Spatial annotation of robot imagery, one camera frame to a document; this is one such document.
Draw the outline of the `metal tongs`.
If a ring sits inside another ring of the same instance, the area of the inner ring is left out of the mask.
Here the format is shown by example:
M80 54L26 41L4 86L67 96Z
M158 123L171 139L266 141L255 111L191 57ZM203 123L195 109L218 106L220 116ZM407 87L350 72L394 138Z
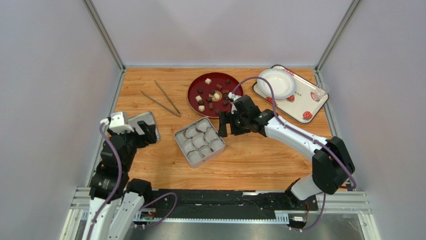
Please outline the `metal tongs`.
M158 90L161 92L161 94L163 96L163 100L156 99L155 97L147 94L143 90L140 90L140 93L145 98L147 98L151 102L157 104L158 106L160 106L161 108L163 108L168 113L172 114L173 116L175 116L177 118L181 118L182 117L181 111L179 110L179 108L177 107L177 105L174 103L174 101L170 98L170 96L167 94L167 92L165 91L165 89L156 80L154 80L154 84L156 85L156 87L158 88Z

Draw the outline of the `square tin box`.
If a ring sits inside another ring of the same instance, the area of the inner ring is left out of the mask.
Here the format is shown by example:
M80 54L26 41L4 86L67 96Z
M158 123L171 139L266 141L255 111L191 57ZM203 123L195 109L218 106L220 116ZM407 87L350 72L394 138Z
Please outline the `square tin box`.
M193 169L211 161L225 151L226 143L207 117L174 133L174 140Z

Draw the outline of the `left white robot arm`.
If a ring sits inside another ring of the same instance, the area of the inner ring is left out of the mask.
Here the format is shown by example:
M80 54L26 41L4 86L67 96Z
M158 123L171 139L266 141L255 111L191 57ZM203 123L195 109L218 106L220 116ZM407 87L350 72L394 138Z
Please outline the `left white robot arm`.
M130 179L129 171L138 149L159 141L157 125L139 120L130 124L131 131L116 133L109 128L111 123L105 119L99 127L103 144L89 184L84 240L122 240L136 212L153 196L152 184Z

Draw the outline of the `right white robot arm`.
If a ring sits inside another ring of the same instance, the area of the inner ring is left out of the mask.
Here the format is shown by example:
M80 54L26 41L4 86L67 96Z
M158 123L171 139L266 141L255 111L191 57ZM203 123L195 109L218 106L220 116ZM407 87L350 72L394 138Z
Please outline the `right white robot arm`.
M227 137L227 128L238 136L257 133L277 140L296 150L312 163L312 173L297 179L285 191L291 202L301 202L325 193L333 195L347 180L353 180L356 168L344 141L309 133L286 121L273 110L261 111L248 95L228 95L232 108L219 113L220 137Z

